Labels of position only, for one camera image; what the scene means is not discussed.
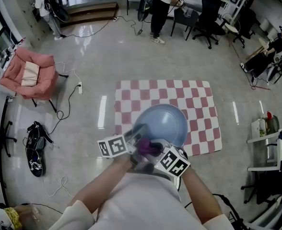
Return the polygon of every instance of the white sneaker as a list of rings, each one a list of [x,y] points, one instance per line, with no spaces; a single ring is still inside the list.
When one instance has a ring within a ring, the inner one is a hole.
[[[159,45],[165,45],[165,41],[162,40],[160,37],[153,38],[153,39],[152,39],[152,42],[154,42],[154,43],[156,43],[156,44],[159,44]]]
[[[245,67],[245,65],[243,63],[240,63],[240,66],[241,66],[243,71],[247,72],[247,69],[246,69],[246,67]]]

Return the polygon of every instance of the pink and white checkered rug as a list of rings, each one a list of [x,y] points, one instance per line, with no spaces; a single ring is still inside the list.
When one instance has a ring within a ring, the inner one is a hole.
[[[184,149],[188,156],[222,149],[212,91],[207,81],[123,80],[116,85],[116,133],[130,130],[138,116],[156,104],[178,107],[188,122]]]

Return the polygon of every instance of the person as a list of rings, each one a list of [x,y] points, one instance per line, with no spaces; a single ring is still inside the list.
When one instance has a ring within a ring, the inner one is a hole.
[[[159,45],[165,45],[165,41],[160,37],[160,31],[165,24],[171,2],[175,3],[175,6],[181,4],[179,0],[153,0],[150,36],[153,37],[152,41]]]
[[[43,20],[47,22],[49,27],[52,29],[53,35],[55,36],[55,41],[61,40],[63,36],[60,29],[59,20],[45,9],[44,0],[35,0],[35,8],[39,9],[40,16],[43,18]]]
[[[71,200],[49,230],[234,230],[210,190],[189,167],[182,175],[197,220],[175,185],[154,174],[127,173],[133,160],[117,157]],[[98,209],[97,220],[93,213]]]
[[[255,55],[246,64],[241,63],[241,68],[245,71],[252,71],[252,82],[257,78],[270,63],[274,62],[275,53],[282,52],[282,30],[278,37],[269,43],[269,48]]]
[[[39,215],[41,212],[32,205],[2,208],[2,204],[0,204],[0,229],[21,230],[22,222],[28,218],[39,221]]]

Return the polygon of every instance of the black pants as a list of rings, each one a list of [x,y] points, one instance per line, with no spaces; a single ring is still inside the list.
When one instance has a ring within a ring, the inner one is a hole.
[[[159,37],[160,31],[168,17],[170,4],[161,0],[153,1],[153,16],[151,22],[151,31],[154,33],[154,38]]]

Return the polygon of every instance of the white table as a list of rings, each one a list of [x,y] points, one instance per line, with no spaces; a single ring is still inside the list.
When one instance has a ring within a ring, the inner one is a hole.
[[[247,143],[253,143],[256,141],[261,141],[261,140],[266,140],[270,138],[277,138],[277,165],[276,166],[268,166],[268,167],[248,167],[247,171],[281,171],[281,161],[282,161],[282,140],[278,139],[278,136],[282,129],[279,129],[278,132],[267,135],[267,136],[262,136],[256,139],[251,139],[247,140]]]

